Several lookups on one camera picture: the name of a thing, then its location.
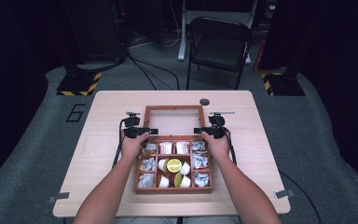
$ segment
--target human hand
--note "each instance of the human hand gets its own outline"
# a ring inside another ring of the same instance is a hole
[[[216,161],[229,159],[228,140],[225,136],[214,139],[212,135],[202,132],[201,136],[208,142],[208,149]]]
[[[141,149],[141,144],[149,137],[150,133],[143,133],[136,138],[124,137],[123,144],[121,146],[121,159],[134,160]]]

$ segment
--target chair back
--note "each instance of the chair back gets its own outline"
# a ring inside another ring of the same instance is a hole
[[[248,42],[252,38],[251,30],[236,21],[225,21],[209,17],[197,17],[190,23],[190,33],[211,35],[221,38]]]

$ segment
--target chair leg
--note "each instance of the chair leg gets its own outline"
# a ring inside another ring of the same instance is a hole
[[[188,87],[190,86],[190,72],[191,72],[191,61],[188,60],[188,68],[187,68],[187,83],[186,83],[186,90],[188,90]]]
[[[240,72],[238,73],[237,84],[235,85],[235,90],[237,90],[238,87],[240,86],[241,77],[242,77],[242,72],[243,72],[243,68],[242,68],[242,69],[240,70]]]

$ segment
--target gray carpet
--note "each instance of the gray carpet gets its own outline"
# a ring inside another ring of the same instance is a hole
[[[256,41],[251,56],[257,53]],[[157,44],[131,49],[141,57],[174,72],[181,89],[186,87],[187,61],[178,62],[179,44],[164,48]],[[106,64],[89,64],[98,67]],[[169,73],[147,67],[156,77],[175,89]],[[196,69],[191,90],[226,90],[234,86],[235,75],[213,69]],[[58,96],[56,88],[65,72],[57,68],[46,74],[46,97],[26,133],[0,170],[0,223],[62,223],[52,215],[49,196],[61,188],[77,139],[89,112],[93,97]],[[158,90],[169,88],[151,77]],[[246,66],[240,89],[254,95],[278,168],[306,191],[321,215],[323,223],[358,223],[358,176],[339,156],[329,117],[312,84],[303,76],[298,80],[304,97],[268,96],[263,81]],[[153,90],[145,75],[130,60],[103,72],[96,91]],[[84,110],[79,122],[65,122],[75,104]],[[283,223],[318,223],[307,197],[287,177],[282,176],[291,197],[291,211],[281,215]]]

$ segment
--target forearm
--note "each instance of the forearm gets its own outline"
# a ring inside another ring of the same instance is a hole
[[[264,191],[229,158],[218,161],[231,201],[244,223],[281,223]]]
[[[80,206],[74,223],[112,223],[132,164],[132,160],[118,161]]]

